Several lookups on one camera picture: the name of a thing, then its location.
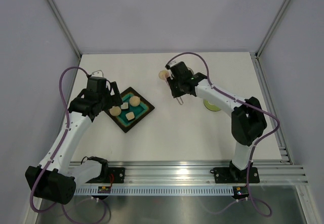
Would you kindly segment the dark square teal plate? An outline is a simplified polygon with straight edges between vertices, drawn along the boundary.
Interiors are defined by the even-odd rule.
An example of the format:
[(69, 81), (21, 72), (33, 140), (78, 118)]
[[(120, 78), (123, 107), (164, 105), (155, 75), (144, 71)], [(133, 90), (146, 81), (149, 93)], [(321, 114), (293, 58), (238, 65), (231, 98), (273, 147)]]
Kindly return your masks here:
[[(109, 111), (106, 113), (115, 123), (119, 126), (119, 128), (127, 133), (130, 129), (132, 129), (136, 124), (138, 124), (144, 117), (146, 117), (151, 111), (155, 109), (155, 107), (148, 102), (142, 95), (140, 95), (135, 89), (132, 87), (128, 87), (120, 94), (123, 102), (127, 102), (129, 104), (129, 99), (132, 96), (138, 96), (141, 99), (141, 103), (138, 107), (132, 107), (129, 104), (128, 110), (121, 110), (121, 114), (117, 117), (113, 117), (110, 115)], [(132, 121), (127, 121), (125, 115), (129, 112), (134, 112), (135, 119)]]

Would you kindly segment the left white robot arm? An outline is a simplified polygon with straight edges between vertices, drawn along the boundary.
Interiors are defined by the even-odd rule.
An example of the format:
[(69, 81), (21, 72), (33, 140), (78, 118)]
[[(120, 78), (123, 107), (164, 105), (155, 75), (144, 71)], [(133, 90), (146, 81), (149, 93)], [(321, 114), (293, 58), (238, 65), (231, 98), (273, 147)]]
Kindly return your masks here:
[(111, 179), (108, 161), (90, 157), (73, 170), (69, 165), (75, 150), (94, 119), (109, 109), (120, 106), (122, 98), (115, 81), (90, 76), (87, 86), (67, 109), (67, 121), (51, 149), (38, 166), (29, 166), (25, 177), (31, 189), (31, 197), (67, 204), (75, 190), (89, 182), (102, 183)]

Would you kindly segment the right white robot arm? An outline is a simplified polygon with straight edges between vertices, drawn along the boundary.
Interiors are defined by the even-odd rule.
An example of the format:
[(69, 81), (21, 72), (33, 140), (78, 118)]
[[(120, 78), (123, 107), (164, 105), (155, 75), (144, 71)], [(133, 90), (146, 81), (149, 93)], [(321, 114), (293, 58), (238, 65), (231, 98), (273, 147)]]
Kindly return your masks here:
[(193, 74), (184, 62), (166, 65), (169, 71), (166, 81), (174, 98), (185, 94), (208, 101), (224, 111), (231, 118), (231, 134), (236, 140), (234, 157), (229, 164), (230, 177), (241, 182), (248, 175), (248, 165), (253, 142), (263, 135), (267, 128), (264, 114), (257, 98), (239, 98), (233, 94), (224, 95), (215, 90), (208, 77), (200, 72)]

